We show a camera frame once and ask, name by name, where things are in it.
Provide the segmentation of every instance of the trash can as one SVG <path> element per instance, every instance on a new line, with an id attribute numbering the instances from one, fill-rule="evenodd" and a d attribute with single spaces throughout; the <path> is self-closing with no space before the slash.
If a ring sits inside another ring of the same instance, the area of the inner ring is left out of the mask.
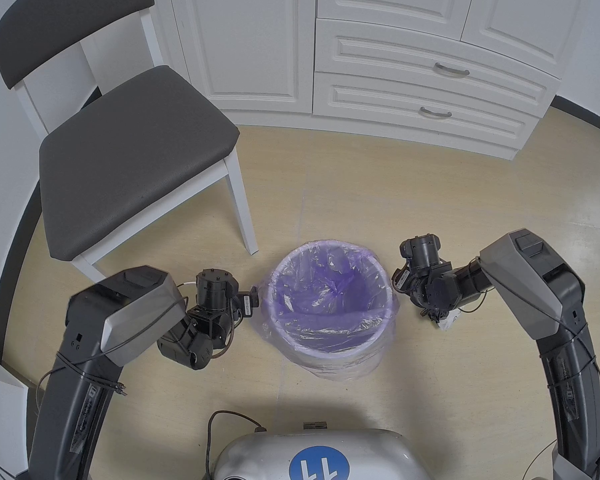
<path id="1" fill-rule="evenodd" d="M 395 334 L 399 302 L 375 254 L 337 240 L 288 254 L 260 284 L 252 324 L 318 377 L 349 380 L 378 366 Z"/>

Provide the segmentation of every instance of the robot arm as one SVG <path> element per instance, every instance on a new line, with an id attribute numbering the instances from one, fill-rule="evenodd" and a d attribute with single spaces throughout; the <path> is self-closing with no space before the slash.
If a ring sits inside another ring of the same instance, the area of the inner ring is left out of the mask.
<path id="1" fill-rule="evenodd" d="M 194 370 L 226 347 L 234 319 L 258 306 L 255 288 L 238 292 L 224 270 L 196 277 L 198 303 L 187 311 L 173 279 L 144 266 L 74 295 L 47 384 L 29 469 L 18 480 L 85 480 L 104 416 L 125 364 L 157 341 L 161 354 Z"/>
<path id="2" fill-rule="evenodd" d="M 440 260 L 435 235 L 400 245 L 392 278 L 434 321 L 494 287 L 536 341 L 553 405 L 555 480 L 600 480 L 600 375 L 584 316 L 584 283 L 540 237 L 504 235 L 466 266 Z"/>

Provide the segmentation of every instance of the drawer handle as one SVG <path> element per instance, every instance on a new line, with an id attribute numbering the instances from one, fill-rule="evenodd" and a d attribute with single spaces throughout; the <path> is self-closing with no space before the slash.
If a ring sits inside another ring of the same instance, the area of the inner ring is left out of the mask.
<path id="1" fill-rule="evenodd" d="M 423 114 L 427 114 L 435 117 L 451 117 L 451 112 L 443 113 L 443 112 L 433 112 L 433 110 L 428 110 L 424 107 L 420 107 L 420 112 Z"/>
<path id="2" fill-rule="evenodd" d="M 440 64 L 440 62 L 436 62 L 435 66 L 440 71 L 446 71 L 447 73 L 451 73 L 453 75 L 460 75 L 460 76 L 468 76 L 469 75 L 469 69 L 463 70 L 463 69 L 448 68 L 447 66 L 442 66 L 442 64 Z"/>

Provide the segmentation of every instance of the light wood floor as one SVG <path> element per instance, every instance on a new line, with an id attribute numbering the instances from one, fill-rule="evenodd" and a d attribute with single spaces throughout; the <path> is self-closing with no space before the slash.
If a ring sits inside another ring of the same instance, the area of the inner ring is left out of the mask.
<path id="1" fill-rule="evenodd" d="M 461 266 L 504 233 L 528 227 L 584 279 L 600 364 L 599 130 L 551 108 L 513 162 L 348 134 L 241 132 L 260 251 L 245 251 L 219 182 L 106 256 L 106 272 L 149 264 L 182 282 L 218 267 L 248 287 L 299 244 L 322 238 L 365 245 L 392 272 L 402 264 L 400 242 L 428 232 L 440 236 L 442 257 Z M 88 284 L 70 264 L 49 258 L 40 222 L 16 290 L 5 361 L 32 380 L 46 372 L 67 300 Z M 248 324 L 229 353 L 199 372 L 151 348 L 122 373 L 128 396 L 113 398 L 93 478 L 201 478 L 207 420 L 217 409 L 244 412 L 272 431 L 316 420 L 330 428 L 387 428 L 407 436 L 439 479 L 520 478 L 555 438 L 535 343 L 496 293 L 449 332 L 400 300 L 397 338 L 382 364 L 349 383 L 290 363 Z M 218 417 L 213 455 L 252 430 Z M 536 475 L 551 477 L 549 451 L 528 478 Z"/>

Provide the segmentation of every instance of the white chair leg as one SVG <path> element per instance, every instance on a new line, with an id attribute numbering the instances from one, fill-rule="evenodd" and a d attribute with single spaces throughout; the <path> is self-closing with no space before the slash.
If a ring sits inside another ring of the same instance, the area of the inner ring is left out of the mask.
<path id="1" fill-rule="evenodd" d="M 81 254 L 73 259 L 72 265 L 78 270 L 80 270 L 80 272 L 82 272 L 85 276 L 91 279 L 94 283 L 99 283 L 107 277 L 102 272 L 100 272 L 94 265 L 85 260 Z"/>
<path id="2" fill-rule="evenodd" d="M 238 163 L 238 153 L 236 153 L 235 148 L 224 159 L 224 164 L 227 171 L 229 171 L 229 174 L 226 176 L 226 182 L 229 185 L 229 191 L 233 199 L 233 207 L 238 215 L 242 239 L 249 254 L 254 254 L 258 252 L 256 232 L 253 230 L 253 222 L 251 222 L 251 213 L 249 212 L 249 204 L 247 203 L 247 194 L 244 191 L 242 173 L 240 172 L 240 164 Z"/>

